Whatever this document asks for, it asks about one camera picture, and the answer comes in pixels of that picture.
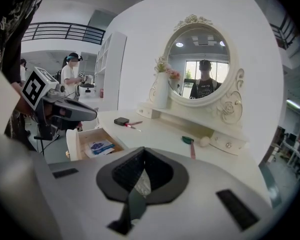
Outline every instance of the oval mirror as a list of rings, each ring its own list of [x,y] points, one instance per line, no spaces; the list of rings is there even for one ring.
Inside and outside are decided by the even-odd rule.
[[[207,27],[179,35],[167,56],[171,66],[170,87],[186,99],[201,99],[215,92],[229,71],[229,53],[224,38]]]

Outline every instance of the brush handle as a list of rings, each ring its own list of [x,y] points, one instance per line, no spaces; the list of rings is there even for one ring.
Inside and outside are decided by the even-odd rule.
[[[196,159],[195,145],[193,141],[191,141],[191,158]]]

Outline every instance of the window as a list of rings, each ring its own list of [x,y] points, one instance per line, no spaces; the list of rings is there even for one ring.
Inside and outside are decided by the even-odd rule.
[[[219,83],[223,83],[228,74],[228,63],[222,62],[212,62],[212,68],[210,71],[210,76]],[[189,98],[192,86],[195,80],[201,78],[201,72],[199,70],[200,61],[186,61],[185,63],[185,76],[184,85],[182,90],[182,97]]]

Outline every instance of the black pad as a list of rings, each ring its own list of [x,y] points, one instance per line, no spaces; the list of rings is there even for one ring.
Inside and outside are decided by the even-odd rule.
[[[143,170],[147,172],[151,186],[147,205],[172,202],[189,182],[188,172],[182,164],[151,148],[140,147],[102,167],[96,175],[96,183],[108,199],[125,203]]]

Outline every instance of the person in white shirt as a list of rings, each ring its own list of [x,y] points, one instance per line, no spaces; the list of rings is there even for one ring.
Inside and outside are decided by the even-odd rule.
[[[76,97],[76,84],[82,81],[82,77],[75,77],[74,67],[82,61],[82,57],[72,52],[69,56],[65,57],[62,64],[60,74],[60,83],[65,87],[65,96],[74,99]]]
[[[20,60],[20,86],[23,87],[25,85],[26,82],[26,65],[27,65],[27,61],[22,58]]]

